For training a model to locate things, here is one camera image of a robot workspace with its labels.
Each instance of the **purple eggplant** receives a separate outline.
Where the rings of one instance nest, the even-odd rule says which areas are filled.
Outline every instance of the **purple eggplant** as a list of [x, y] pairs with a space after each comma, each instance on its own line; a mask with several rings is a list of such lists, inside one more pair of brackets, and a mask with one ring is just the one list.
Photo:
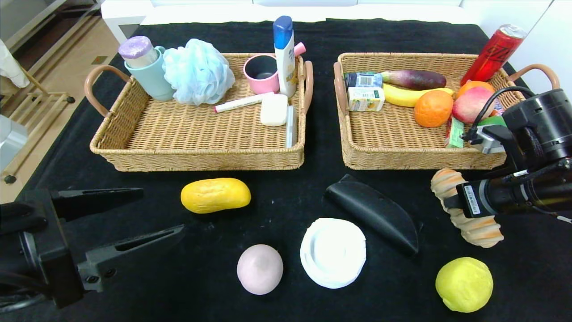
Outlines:
[[384, 83], [417, 90], [443, 88], [447, 85], [445, 76], [426, 70], [386, 70], [382, 73], [382, 77]]

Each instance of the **banana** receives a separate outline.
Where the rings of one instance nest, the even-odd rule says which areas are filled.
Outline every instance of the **banana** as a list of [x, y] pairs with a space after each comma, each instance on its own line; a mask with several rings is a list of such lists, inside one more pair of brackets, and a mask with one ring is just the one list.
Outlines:
[[417, 100], [419, 100], [423, 94], [429, 91], [443, 91], [449, 95], [454, 94], [453, 90], [448, 88], [426, 89], [425, 91], [410, 91], [408, 89], [400, 89], [388, 84], [383, 84], [382, 87], [383, 93], [386, 96], [386, 101], [391, 104], [405, 107], [414, 107]]

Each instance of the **red can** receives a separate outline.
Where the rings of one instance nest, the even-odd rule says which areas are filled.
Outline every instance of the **red can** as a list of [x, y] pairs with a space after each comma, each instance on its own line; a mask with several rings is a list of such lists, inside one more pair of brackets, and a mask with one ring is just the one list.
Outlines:
[[461, 85], [468, 80], [488, 81], [509, 60], [525, 37], [526, 32], [515, 25], [500, 26], [461, 80]]

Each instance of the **wicker basket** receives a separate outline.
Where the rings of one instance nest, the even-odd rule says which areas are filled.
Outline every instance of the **wicker basket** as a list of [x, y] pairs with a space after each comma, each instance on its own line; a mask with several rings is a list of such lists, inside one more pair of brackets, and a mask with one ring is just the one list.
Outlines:
[[[482, 154], [469, 147], [444, 148], [446, 126], [424, 128], [414, 120], [413, 108], [385, 102], [380, 112], [347, 111], [343, 73], [367, 70], [421, 69], [441, 73], [447, 87], [457, 92], [460, 80], [477, 55], [422, 53], [344, 53], [334, 64], [341, 149], [346, 166], [354, 170], [381, 169], [491, 169], [504, 153]], [[500, 89], [514, 86], [500, 69], [489, 83]], [[519, 92], [500, 96], [504, 107], [523, 100]]]
[[[221, 102], [254, 95], [242, 73], [255, 54], [226, 53], [236, 82]], [[312, 63], [296, 61], [298, 90], [290, 99], [298, 114], [298, 142], [285, 148], [285, 126], [260, 123], [260, 103], [224, 113], [151, 98], [133, 77], [112, 66], [95, 68], [86, 96], [105, 117], [89, 148], [119, 171], [291, 170], [304, 163], [306, 113], [312, 100]], [[107, 111], [92, 94], [93, 81], [111, 70], [126, 81]]]

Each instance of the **basket handle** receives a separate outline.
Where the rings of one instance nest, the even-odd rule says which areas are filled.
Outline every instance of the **basket handle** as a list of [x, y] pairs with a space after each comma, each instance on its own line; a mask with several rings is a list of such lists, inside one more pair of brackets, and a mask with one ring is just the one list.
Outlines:
[[560, 88], [560, 81], [558, 80], [558, 76], [556, 75], [556, 73], [550, 67], [548, 67], [546, 65], [542, 65], [542, 64], [528, 65], [527, 67], [524, 67], [523, 69], [521, 69], [518, 72], [509, 76], [509, 80], [515, 81], [518, 78], [520, 78], [522, 75], [524, 75], [524, 73], [528, 72], [531, 69], [541, 70], [546, 75], [546, 77], [548, 77], [548, 79], [550, 80], [550, 83], [552, 84], [552, 89]]
[[340, 62], [333, 63], [333, 86], [336, 89], [337, 104], [340, 108], [340, 112], [344, 115], [348, 115], [348, 97], [345, 92], [344, 76], [341, 73]]
[[93, 105], [93, 107], [96, 108], [96, 110], [103, 117], [106, 117], [109, 114], [109, 111], [103, 105], [101, 105], [101, 103], [97, 100], [97, 98], [95, 96], [93, 96], [93, 83], [101, 75], [101, 73], [104, 72], [104, 70], [111, 70], [112, 72], [114, 72], [117, 76], [119, 76], [125, 82], [129, 81], [129, 76], [127, 76], [122, 71], [120, 71], [119, 69], [117, 69], [113, 66], [101, 65], [101, 66], [95, 67], [91, 72], [89, 72], [88, 76], [86, 77], [85, 83], [84, 83], [85, 97], [88, 98], [88, 101]]
[[306, 115], [312, 103], [312, 95], [314, 94], [314, 68], [312, 62], [309, 60], [304, 63], [304, 74], [306, 75], [304, 95], [304, 114]]

